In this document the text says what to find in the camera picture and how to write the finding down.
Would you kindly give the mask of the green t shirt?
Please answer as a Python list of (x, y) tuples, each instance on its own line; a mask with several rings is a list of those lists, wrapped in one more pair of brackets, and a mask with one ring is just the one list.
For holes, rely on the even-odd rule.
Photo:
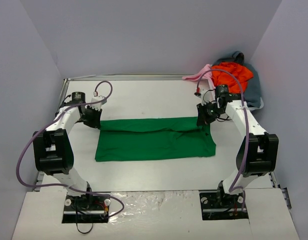
[(210, 127), (196, 117), (103, 120), (96, 162), (157, 161), (213, 157)]

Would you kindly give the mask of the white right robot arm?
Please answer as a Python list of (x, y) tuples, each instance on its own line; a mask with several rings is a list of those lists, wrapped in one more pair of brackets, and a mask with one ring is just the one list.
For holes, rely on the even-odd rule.
[(272, 172), (276, 167), (279, 138), (268, 133), (255, 119), (240, 93), (231, 93), (226, 84), (214, 90), (214, 100), (207, 101), (207, 90), (196, 89), (195, 96), (201, 99), (196, 106), (197, 126), (207, 126), (226, 114), (241, 135), (241, 144), (236, 155), (233, 173), (221, 181), (216, 193), (216, 202), (223, 207), (234, 200), (234, 195), (259, 177)]

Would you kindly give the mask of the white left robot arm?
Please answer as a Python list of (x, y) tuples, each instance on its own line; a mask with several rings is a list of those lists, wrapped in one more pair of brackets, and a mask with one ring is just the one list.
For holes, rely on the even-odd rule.
[(107, 102), (104, 96), (96, 93), (86, 103), (86, 94), (75, 91), (68, 102), (62, 102), (55, 114), (55, 122), (33, 140), (35, 166), (37, 170), (57, 179), (66, 185), (67, 195), (77, 198), (76, 203), (83, 209), (91, 208), (95, 197), (91, 187), (74, 168), (74, 153), (69, 133), (76, 123), (92, 128), (100, 128), (102, 105)]

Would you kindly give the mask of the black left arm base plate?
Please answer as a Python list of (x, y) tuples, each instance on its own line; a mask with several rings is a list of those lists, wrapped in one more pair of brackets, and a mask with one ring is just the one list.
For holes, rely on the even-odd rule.
[(96, 224), (109, 221), (110, 195), (66, 195), (63, 207), (63, 224)]

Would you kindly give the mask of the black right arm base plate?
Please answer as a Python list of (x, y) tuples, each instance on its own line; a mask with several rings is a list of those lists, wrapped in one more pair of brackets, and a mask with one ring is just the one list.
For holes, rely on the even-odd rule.
[(247, 207), (242, 207), (243, 194), (220, 197), (217, 190), (199, 192), (203, 221), (248, 219)]

